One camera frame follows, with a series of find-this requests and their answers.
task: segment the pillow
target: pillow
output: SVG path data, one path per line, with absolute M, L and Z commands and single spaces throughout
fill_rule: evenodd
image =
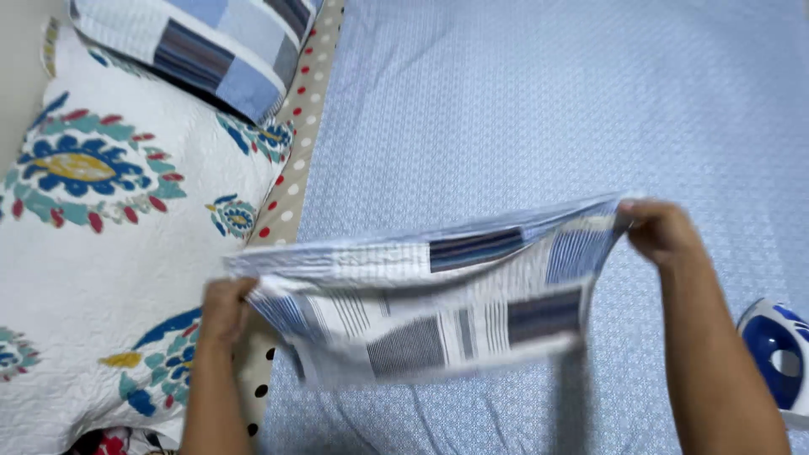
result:
M 322 0 L 67 0 L 85 35 L 257 125 L 281 107 Z
M 62 28 L 44 111 L 0 184 L 0 440 L 180 440 L 205 281 L 241 250 L 289 155 Z

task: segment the beige polka dot fabric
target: beige polka dot fabric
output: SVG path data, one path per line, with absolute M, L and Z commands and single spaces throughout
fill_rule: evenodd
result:
M 259 211 L 248 248 L 285 245 L 295 242 L 298 236 L 311 152 L 320 128 L 334 49 L 343 21 L 342 11 L 343 0 L 325 0 L 301 54 L 290 93 L 276 116 L 279 121 L 293 121 L 294 145 L 290 161 Z M 247 333 L 236 347 L 234 358 L 250 436 L 257 434 L 264 422 L 276 343 L 277 335 L 273 329 L 264 318 L 253 312 Z M 258 442 L 258 438 L 252 439 L 254 444 Z

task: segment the bed sheet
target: bed sheet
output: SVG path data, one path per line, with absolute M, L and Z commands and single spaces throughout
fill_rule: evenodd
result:
M 807 125 L 799 0 L 352 0 L 299 241 L 643 189 L 690 210 L 734 317 L 761 296 L 807 315 Z M 586 353 L 322 392 L 279 352 L 264 449 L 679 453 L 659 299 L 621 241 Z

